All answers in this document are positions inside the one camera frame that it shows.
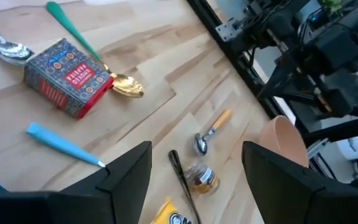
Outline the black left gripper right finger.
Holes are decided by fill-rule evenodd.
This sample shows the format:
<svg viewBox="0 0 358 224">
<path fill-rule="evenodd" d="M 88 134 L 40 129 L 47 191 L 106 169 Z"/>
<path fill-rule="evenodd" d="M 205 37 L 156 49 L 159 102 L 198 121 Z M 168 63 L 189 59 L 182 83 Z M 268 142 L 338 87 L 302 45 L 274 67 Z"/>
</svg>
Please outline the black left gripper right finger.
<svg viewBox="0 0 358 224">
<path fill-rule="evenodd" d="M 265 224 L 358 224 L 358 188 L 319 175 L 252 141 L 242 164 Z"/>
</svg>

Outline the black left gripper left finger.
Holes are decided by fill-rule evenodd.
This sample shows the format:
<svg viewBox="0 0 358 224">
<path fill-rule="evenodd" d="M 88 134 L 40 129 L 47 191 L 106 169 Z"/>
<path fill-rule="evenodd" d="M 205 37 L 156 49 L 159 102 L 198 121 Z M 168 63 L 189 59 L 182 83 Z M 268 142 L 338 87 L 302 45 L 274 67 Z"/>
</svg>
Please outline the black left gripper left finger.
<svg viewBox="0 0 358 224">
<path fill-rule="evenodd" d="M 0 224 L 138 224 L 151 168 L 144 141 L 59 192 L 0 192 Z"/>
</svg>

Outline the yellow Maruchan ramen bag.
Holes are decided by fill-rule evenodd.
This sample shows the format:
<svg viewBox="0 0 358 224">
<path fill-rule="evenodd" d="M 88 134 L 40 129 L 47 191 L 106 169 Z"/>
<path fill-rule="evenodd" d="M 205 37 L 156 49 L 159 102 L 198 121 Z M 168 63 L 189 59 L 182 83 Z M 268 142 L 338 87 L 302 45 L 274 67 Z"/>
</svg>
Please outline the yellow Maruchan ramen bag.
<svg viewBox="0 0 358 224">
<path fill-rule="evenodd" d="M 171 198 L 167 197 L 150 224 L 193 224 L 193 222 L 179 213 Z"/>
</svg>

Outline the small glass spice jar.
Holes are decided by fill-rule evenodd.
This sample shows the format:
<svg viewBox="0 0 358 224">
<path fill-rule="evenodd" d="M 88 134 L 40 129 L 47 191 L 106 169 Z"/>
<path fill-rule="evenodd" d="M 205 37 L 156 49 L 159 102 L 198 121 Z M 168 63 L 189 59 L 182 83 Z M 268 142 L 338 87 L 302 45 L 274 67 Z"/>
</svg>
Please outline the small glass spice jar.
<svg viewBox="0 0 358 224">
<path fill-rule="evenodd" d="M 219 188 L 219 178 L 203 163 L 196 163 L 184 171 L 190 189 L 198 194 L 213 194 Z"/>
</svg>

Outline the smoked paprika tin red lid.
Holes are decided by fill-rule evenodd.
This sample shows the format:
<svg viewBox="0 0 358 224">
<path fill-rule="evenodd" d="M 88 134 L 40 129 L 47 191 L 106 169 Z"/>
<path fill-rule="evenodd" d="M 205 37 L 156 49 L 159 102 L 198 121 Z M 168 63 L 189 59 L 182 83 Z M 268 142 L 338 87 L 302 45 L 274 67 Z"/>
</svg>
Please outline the smoked paprika tin red lid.
<svg viewBox="0 0 358 224">
<path fill-rule="evenodd" d="M 105 69 L 65 38 L 26 60 L 24 82 L 76 119 L 86 113 L 112 87 Z"/>
</svg>

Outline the black rig frame strut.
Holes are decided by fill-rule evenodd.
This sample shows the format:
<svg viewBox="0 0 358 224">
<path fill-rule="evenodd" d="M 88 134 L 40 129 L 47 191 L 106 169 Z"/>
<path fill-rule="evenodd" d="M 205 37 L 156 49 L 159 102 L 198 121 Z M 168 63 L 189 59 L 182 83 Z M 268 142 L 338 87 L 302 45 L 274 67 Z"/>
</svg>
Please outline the black rig frame strut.
<svg viewBox="0 0 358 224">
<path fill-rule="evenodd" d="M 358 117 L 358 107 L 351 112 L 352 116 Z M 341 141 L 358 136 L 358 119 L 341 123 L 329 128 L 320 129 L 311 133 L 302 135 L 303 141 L 307 146 L 313 143 L 327 139 L 329 142 Z"/>
</svg>

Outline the small yellow-handled spoon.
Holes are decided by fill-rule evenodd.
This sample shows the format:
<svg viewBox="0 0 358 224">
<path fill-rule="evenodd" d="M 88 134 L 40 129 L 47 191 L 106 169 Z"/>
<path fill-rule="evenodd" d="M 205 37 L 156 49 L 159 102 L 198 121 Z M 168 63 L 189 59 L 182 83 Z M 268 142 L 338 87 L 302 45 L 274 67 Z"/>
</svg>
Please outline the small yellow-handled spoon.
<svg viewBox="0 0 358 224">
<path fill-rule="evenodd" d="M 200 133 L 195 134 L 193 147 L 199 155 L 205 156 L 207 154 L 209 139 L 227 120 L 231 118 L 231 116 L 232 110 L 226 109 L 221 113 L 219 118 L 210 127 L 208 132 L 206 132 L 204 135 L 201 135 Z"/>
</svg>

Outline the orange-handled silver spoon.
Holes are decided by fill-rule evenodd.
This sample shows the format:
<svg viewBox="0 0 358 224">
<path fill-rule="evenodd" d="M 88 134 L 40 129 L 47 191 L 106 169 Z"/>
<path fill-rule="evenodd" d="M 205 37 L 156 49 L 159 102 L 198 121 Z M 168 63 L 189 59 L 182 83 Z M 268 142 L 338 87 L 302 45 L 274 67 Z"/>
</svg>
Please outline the orange-handled silver spoon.
<svg viewBox="0 0 358 224">
<path fill-rule="evenodd" d="M 0 34 L 0 59 L 3 61 L 24 66 L 26 61 L 34 54 L 26 45 L 9 42 Z"/>
</svg>

